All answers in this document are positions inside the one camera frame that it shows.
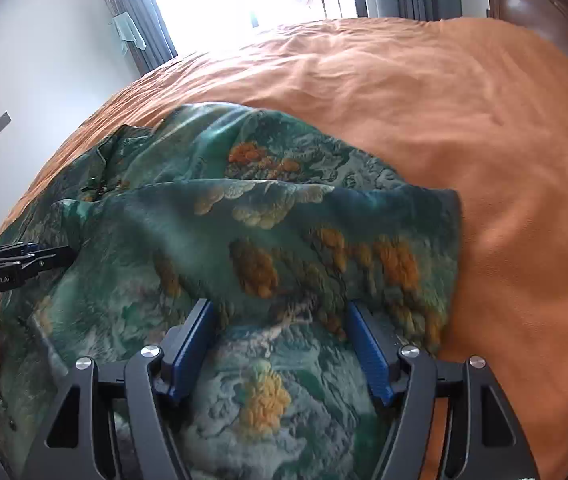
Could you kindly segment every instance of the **silver screw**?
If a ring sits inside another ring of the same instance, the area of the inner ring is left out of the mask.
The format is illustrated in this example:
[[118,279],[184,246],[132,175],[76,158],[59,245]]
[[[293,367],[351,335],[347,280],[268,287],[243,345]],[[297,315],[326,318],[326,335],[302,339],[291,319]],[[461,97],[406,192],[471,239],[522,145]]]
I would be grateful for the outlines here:
[[92,359],[90,357],[80,357],[79,359],[77,359],[77,362],[75,363],[75,367],[78,370],[85,370],[90,365],[92,365]]
[[142,355],[144,357],[155,357],[160,352],[160,348],[155,345],[148,345],[142,348]]
[[419,355],[419,348],[413,345],[406,345],[401,349],[401,355],[410,359],[414,359]]
[[472,355],[468,359],[468,364],[470,364],[473,368],[484,368],[486,366],[486,360],[479,355]]

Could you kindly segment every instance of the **orange bedsheet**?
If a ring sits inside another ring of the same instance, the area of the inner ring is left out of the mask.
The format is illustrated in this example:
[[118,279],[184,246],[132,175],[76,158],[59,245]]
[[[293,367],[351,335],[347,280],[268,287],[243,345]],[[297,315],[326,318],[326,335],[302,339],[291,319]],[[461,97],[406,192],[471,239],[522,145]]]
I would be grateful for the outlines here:
[[120,124],[155,126],[177,105],[204,101],[287,112],[413,184],[459,191],[464,238],[441,356],[487,358],[542,478],[564,480],[568,59],[488,19],[281,28],[239,51],[174,60],[119,92],[64,143],[7,221]]

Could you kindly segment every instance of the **hanging towel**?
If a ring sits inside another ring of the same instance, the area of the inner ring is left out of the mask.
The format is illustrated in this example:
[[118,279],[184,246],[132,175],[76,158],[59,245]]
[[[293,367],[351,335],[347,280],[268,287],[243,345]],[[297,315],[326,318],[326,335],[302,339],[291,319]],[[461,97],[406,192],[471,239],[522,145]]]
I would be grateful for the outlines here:
[[119,38],[124,41],[122,46],[124,54],[128,51],[126,41],[132,41],[137,48],[145,50],[146,43],[144,38],[142,38],[142,35],[139,33],[139,30],[130,17],[130,14],[123,12],[120,15],[115,16],[115,18],[113,18],[113,23],[115,23]]

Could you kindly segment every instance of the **orange blanket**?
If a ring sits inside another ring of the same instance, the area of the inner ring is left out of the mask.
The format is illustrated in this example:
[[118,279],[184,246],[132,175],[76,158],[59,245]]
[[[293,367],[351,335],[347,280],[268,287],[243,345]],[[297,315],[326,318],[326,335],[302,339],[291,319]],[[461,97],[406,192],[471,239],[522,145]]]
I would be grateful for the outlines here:
[[[176,105],[273,108],[459,192],[464,240],[441,356],[490,362],[544,480],[568,475],[568,59],[494,20],[344,20],[175,60],[115,95],[46,164],[9,219],[120,124]],[[428,467],[435,467],[430,453]]]

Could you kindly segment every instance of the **green patterned fabric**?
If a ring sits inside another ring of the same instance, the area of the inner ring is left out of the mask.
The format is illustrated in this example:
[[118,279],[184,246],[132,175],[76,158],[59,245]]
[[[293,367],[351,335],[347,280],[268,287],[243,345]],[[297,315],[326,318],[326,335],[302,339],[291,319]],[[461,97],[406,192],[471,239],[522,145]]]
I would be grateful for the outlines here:
[[[209,298],[219,341],[174,433],[193,478],[369,478],[394,418],[369,397],[346,301],[437,351],[459,216],[455,192],[279,112],[186,105],[154,132],[122,126],[0,238],[78,251],[1,298],[4,462],[19,475],[78,356],[129,358]],[[116,426],[135,478],[124,409]]]

